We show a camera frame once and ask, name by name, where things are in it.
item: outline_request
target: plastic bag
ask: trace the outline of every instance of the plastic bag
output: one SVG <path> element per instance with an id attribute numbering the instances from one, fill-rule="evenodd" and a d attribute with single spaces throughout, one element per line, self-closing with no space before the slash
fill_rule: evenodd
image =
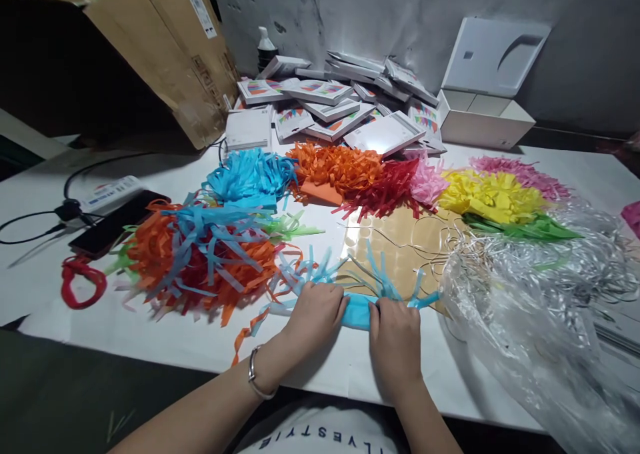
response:
<path id="1" fill-rule="evenodd" d="M 554 216 L 585 238 L 472 237 L 449 258 L 441 299 L 471 352 L 566 452 L 638 453 L 640 397 L 598 360 L 588 309 L 630 295 L 637 277 L 614 218 L 584 203 Z"/>

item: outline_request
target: white table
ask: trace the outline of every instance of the white table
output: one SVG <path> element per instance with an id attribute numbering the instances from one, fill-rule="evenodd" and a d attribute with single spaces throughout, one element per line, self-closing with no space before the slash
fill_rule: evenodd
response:
<path id="1" fill-rule="evenodd" d="M 288 150 L 288 146 L 274 142 L 277 152 Z M 470 156 L 500 155 L 468 147 L 447 147 L 449 152 L 443 155 L 447 166 L 467 165 Z M 619 214 L 624 205 L 640 199 L 640 182 L 612 155 L 533 147 L 523 147 L 522 151 L 524 161 L 539 161 L 538 169 L 576 188 L 599 209 Z M 98 184 L 132 174 L 144 180 L 150 189 L 182 202 L 187 193 L 198 189 L 206 174 L 216 168 L 217 156 L 217 148 L 213 148 L 198 160 L 153 155 L 116 161 L 96 168 L 87 177 L 78 178 L 71 186 L 71 195 L 80 195 Z M 72 151 L 0 183 L 3 202 L 0 222 L 58 206 L 62 201 L 66 176 L 78 166 L 95 160 L 96 157 L 88 157 L 86 153 Z M 304 224 L 325 229 L 326 233 L 296 238 L 295 244 L 305 251 L 313 244 L 316 255 L 321 255 L 329 247 L 335 255 L 340 252 L 344 228 L 337 224 L 339 216 L 330 214 L 331 208 L 328 207 L 310 205 L 304 208 L 289 200 L 288 212 L 295 213 L 300 209 L 305 210 Z M 54 224 L 54 216 L 50 219 L 26 219 L 19 226 L 2 232 L 1 236 L 11 240 L 42 232 Z M 190 314 L 182 317 L 170 313 L 159 322 L 152 321 L 149 308 L 142 305 L 142 299 L 130 302 L 129 305 L 136 309 L 133 313 L 121 305 L 124 293 L 113 290 L 107 291 L 96 305 L 83 311 L 72 311 L 60 298 L 60 263 L 69 255 L 67 244 L 75 235 L 44 244 L 34 241 L 24 245 L 0 246 L 3 286 L 0 325 L 31 314 L 20 328 L 28 335 L 146 361 L 221 372 L 231 364 L 236 335 L 242 327 L 249 325 L 249 320 L 267 302 L 260 299 L 254 305 L 236 310 L 229 325 L 223 329 L 219 326 L 219 318 L 212 322 L 205 318 L 194 322 Z M 111 262 L 108 256 L 94 265 L 104 268 Z M 445 334 L 441 317 L 436 312 L 423 309 L 421 318 L 423 373 L 443 414 L 518 429 L 541 430 L 539 424 L 467 351 L 466 344 Z M 269 316 L 258 336 L 244 342 L 241 357 L 248 355 L 256 344 L 274 336 L 285 323 L 286 318 Z M 335 344 L 308 365 L 301 366 L 286 384 L 308 391 L 382 403 L 371 371 L 368 346 L 367 333 L 342 328 Z"/>

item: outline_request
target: open white box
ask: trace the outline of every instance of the open white box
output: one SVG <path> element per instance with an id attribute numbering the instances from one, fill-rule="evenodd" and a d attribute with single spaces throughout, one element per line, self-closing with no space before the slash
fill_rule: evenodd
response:
<path id="1" fill-rule="evenodd" d="M 444 142 L 508 151 L 533 118 L 512 98 L 551 29 L 466 17 L 438 93 Z"/>
<path id="2" fill-rule="evenodd" d="M 440 89 L 438 100 L 444 142 L 508 151 L 535 124 L 511 99 Z"/>

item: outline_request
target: yellow tissue paper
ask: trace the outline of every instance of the yellow tissue paper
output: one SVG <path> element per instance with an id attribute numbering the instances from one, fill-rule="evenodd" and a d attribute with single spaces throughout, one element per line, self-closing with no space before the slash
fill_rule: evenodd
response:
<path id="1" fill-rule="evenodd" d="M 443 176 L 451 184 L 439 204 L 460 215 L 468 212 L 500 224 L 526 224 L 547 205 L 538 189 L 523 188 L 513 174 L 480 175 L 468 169 Z"/>

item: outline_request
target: gold cardboard sheet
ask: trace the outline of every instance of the gold cardboard sheet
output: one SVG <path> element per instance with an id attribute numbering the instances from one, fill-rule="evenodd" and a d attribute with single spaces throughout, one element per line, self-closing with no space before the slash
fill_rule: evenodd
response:
<path id="1" fill-rule="evenodd" d="M 422 292 L 418 297 L 426 297 L 439 288 L 439 280 L 447 255 L 458 242 L 459 234 L 456 227 L 462 231 L 466 229 L 458 214 L 445 210 L 440 210 L 438 214 L 426 213 L 416 220 L 413 218 L 412 210 L 398 207 L 388 217 L 369 216 L 358 224 L 359 212 L 356 211 L 345 222 L 350 229 L 346 230 L 341 256 L 346 257 L 351 254 L 364 268 L 371 269 L 371 264 L 367 260 L 367 240 L 369 240 L 378 266 L 380 266 L 380 254 L 385 253 L 387 275 L 402 298 L 405 301 L 410 300 L 418 269 L 425 272 L 420 286 Z M 337 281 L 355 282 L 347 273 L 348 271 L 358 273 L 366 282 L 375 285 L 371 276 L 360 270 L 351 260 L 338 270 Z M 374 295 L 367 287 L 350 287 L 348 290 Z M 431 306 L 436 311 L 445 313 L 440 301 Z"/>

